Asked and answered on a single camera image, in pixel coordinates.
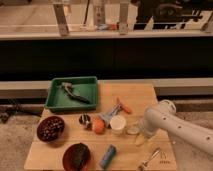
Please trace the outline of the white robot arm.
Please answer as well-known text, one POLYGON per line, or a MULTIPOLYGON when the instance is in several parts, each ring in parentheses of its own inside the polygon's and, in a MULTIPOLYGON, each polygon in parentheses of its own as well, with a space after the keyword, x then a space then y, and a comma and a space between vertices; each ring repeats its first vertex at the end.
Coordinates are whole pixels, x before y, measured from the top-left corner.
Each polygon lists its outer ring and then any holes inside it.
POLYGON ((184 121, 175 113, 172 101, 161 100, 145 109, 138 120, 139 129, 147 138, 154 136, 158 129, 165 130, 213 156, 213 130, 184 121))

